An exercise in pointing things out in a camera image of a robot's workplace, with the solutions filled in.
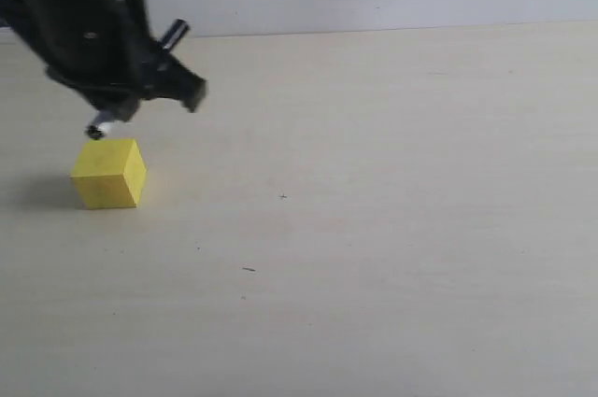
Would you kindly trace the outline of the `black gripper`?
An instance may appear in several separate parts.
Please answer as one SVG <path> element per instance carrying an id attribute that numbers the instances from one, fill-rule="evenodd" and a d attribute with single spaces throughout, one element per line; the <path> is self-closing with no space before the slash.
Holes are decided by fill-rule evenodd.
<path id="1" fill-rule="evenodd" d="M 207 95 L 207 81 L 151 35 L 145 0 L 1 0 L 1 18 L 101 121 L 130 121 L 141 100 L 195 113 Z"/>

